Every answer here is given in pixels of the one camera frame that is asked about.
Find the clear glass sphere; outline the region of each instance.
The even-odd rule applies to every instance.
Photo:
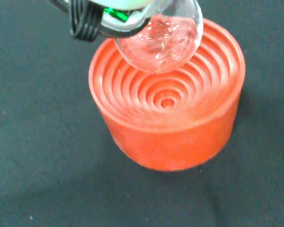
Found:
[[[166,73],[188,62],[200,45],[203,17],[196,0],[157,0],[157,13],[130,38],[115,39],[122,56],[148,73]]]

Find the black wire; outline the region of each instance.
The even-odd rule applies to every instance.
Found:
[[[71,0],[69,17],[71,35],[75,39],[93,42],[99,34],[103,8],[90,0]]]

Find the concentric ridges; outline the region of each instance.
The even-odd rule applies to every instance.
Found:
[[[128,64],[106,40],[90,70],[93,97],[103,114],[133,126],[165,129],[199,121],[230,98],[239,82],[240,56],[226,30],[204,25],[200,47],[182,68],[148,74]]]

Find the table surface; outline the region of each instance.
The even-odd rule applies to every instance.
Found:
[[[246,58],[233,135],[157,173],[114,144],[87,83],[94,44],[47,1],[0,1],[0,227],[284,227],[284,0],[202,0]]]

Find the center hole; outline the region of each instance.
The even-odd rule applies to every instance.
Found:
[[[174,104],[175,104],[175,101],[172,100],[171,98],[164,99],[164,100],[162,100],[162,102],[161,102],[161,106],[162,106],[163,108],[171,108],[171,107],[174,106]]]

